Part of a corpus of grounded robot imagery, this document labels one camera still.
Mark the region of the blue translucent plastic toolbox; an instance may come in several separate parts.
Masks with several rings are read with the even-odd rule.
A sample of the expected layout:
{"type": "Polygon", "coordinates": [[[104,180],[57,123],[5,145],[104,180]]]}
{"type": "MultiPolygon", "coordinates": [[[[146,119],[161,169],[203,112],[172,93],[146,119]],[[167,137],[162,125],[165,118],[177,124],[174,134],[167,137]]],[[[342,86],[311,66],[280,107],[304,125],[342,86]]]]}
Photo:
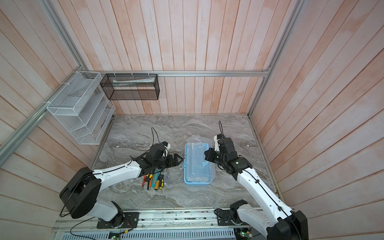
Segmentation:
{"type": "Polygon", "coordinates": [[[183,163],[184,182],[192,187],[206,187],[215,177],[215,165],[204,166],[204,152],[211,148],[212,140],[200,136],[191,136],[185,144],[183,163]]]}

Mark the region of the short yellow black screwdriver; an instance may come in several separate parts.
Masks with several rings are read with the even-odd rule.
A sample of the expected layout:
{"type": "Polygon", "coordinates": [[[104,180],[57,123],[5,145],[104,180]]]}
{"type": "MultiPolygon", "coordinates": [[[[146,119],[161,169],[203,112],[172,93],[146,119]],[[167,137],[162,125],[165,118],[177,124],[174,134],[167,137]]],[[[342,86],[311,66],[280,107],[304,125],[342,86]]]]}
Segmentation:
{"type": "Polygon", "coordinates": [[[164,175],[161,174],[159,178],[159,189],[162,190],[164,187],[164,175]]]}

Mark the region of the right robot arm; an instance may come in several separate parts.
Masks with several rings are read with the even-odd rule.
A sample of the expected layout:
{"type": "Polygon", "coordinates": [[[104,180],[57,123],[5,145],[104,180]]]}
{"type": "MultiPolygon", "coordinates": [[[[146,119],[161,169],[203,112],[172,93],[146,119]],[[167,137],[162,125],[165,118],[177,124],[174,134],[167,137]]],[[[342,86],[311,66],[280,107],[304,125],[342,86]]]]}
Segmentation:
{"type": "Polygon", "coordinates": [[[206,161],[232,175],[263,209],[259,212],[246,201],[237,201],[231,205],[233,222],[248,224],[268,240],[307,240],[307,217],[292,210],[268,188],[250,162],[237,154],[231,138],[219,134],[214,143],[214,148],[205,151],[206,161]]]}

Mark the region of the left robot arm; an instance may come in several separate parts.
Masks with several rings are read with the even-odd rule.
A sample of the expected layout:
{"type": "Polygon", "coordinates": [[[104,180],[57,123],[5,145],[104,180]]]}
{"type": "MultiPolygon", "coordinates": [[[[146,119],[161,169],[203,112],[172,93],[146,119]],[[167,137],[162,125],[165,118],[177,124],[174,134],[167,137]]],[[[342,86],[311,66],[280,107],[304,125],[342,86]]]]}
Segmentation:
{"type": "Polygon", "coordinates": [[[123,210],[114,201],[98,201],[99,192],[129,179],[154,174],[155,170],[163,171],[180,165],[184,158],[170,154],[169,149],[170,144],[162,142],[151,145],[149,150],[125,164],[101,170],[81,168],[59,194],[63,209],[68,210],[73,219],[92,216],[113,228],[121,227],[124,224],[123,210]]]}

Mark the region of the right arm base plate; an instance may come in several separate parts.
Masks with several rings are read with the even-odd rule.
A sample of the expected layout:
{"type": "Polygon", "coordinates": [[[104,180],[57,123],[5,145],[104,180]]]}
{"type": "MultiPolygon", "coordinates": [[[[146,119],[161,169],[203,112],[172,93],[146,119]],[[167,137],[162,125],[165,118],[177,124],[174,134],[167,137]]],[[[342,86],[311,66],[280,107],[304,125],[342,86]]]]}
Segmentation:
{"type": "Polygon", "coordinates": [[[215,209],[215,215],[217,216],[217,222],[219,226],[241,226],[246,225],[242,222],[234,210],[215,209]]]}

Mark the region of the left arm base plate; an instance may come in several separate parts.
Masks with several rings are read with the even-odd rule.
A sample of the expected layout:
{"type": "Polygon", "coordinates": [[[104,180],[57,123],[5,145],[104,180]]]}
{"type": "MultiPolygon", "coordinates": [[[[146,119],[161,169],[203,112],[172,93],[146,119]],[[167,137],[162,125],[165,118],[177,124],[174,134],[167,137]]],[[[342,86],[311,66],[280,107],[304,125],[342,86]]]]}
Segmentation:
{"type": "Polygon", "coordinates": [[[140,216],[139,212],[118,213],[117,216],[114,217],[109,222],[99,219],[97,223],[97,229],[112,229],[112,228],[134,229],[138,225],[139,216],[140,216]]]}

